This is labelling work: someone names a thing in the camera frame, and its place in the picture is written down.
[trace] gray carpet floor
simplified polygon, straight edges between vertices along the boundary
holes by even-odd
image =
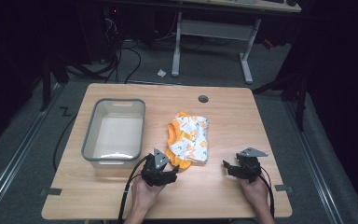
[[[244,82],[238,53],[241,42],[216,45],[213,42],[197,43],[192,40],[183,44],[179,77],[171,77],[173,45],[170,41],[158,42],[153,47],[137,42],[128,42],[121,52],[121,61],[109,82],[122,83],[141,59],[140,66],[129,78],[129,83],[163,83],[174,85],[224,86],[255,89],[272,81],[278,73],[290,46],[266,49],[254,45],[249,64],[254,83]],[[98,70],[104,64],[87,65]],[[159,77],[157,72],[167,72]],[[67,85],[54,91],[56,97],[49,110],[42,113],[44,120],[27,147],[24,160],[9,180],[7,189],[0,198],[0,223],[84,223],[84,220],[51,221],[41,217],[46,195],[53,177],[53,160],[60,161],[62,151],[72,125],[63,133],[65,126],[76,114],[87,86],[101,82],[84,76],[70,76]],[[325,136],[310,97],[304,117],[305,132],[300,133],[290,115],[294,102],[282,102],[279,91],[266,91],[256,95],[255,100],[266,128],[268,140],[280,169],[283,183],[290,187],[289,200],[293,214],[287,218],[276,218],[277,223],[334,223],[317,188],[317,180],[312,175],[307,155],[304,152],[304,139],[311,149],[318,169],[323,174],[341,218],[336,223],[358,223],[358,198],[351,181],[345,175],[334,150]],[[0,138],[0,178],[10,160],[15,156],[22,140],[34,121],[41,115],[42,87],[34,89],[34,97],[13,117],[10,126]],[[234,223],[255,223],[252,219],[236,220]]]

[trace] plastic bin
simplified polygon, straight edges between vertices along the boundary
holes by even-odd
[[[133,168],[142,151],[145,102],[101,99],[93,109],[82,147],[96,168]]]

